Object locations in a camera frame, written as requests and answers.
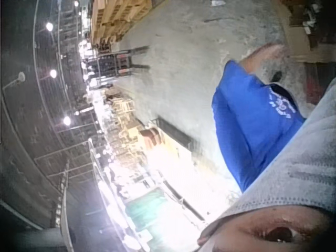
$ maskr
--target ceiling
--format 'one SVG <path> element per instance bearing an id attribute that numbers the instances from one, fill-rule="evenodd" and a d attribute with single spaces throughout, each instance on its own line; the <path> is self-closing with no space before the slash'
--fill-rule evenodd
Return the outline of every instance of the ceiling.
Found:
<path id="1" fill-rule="evenodd" d="M 80 201 L 92 178 L 86 141 L 92 138 L 97 147 L 104 145 L 97 136 L 95 114 L 74 115 L 91 105 L 83 98 L 81 20 L 73 3 L 11 0 L 1 6 L 1 86 L 21 71 L 26 77 L 3 91 L 2 199 L 42 227 L 50 226 L 51 210 L 60 195 L 60 176 L 48 176 L 64 171 L 68 162 L 70 169 L 81 167 L 69 173 L 72 201 Z M 47 22 L 54 25 L 52 33 L 45 30 Z M 58 73 L 55 79 L 49 76 L 52 69 Z M 66 115 L 72 118 L 71 127 L 79 128 L 66 130 L 62 124 Z"/>

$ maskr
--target wooden pallet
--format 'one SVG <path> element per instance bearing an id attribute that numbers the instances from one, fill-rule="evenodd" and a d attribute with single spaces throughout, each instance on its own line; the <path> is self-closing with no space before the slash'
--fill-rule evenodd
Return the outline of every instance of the wooden pallet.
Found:
<path id="1" fill-rule="evenodd" d="M 92 10 L 92 42 L 112 44 L 120 41 L 151 9 L 151 0 L 95 0 Z"/>

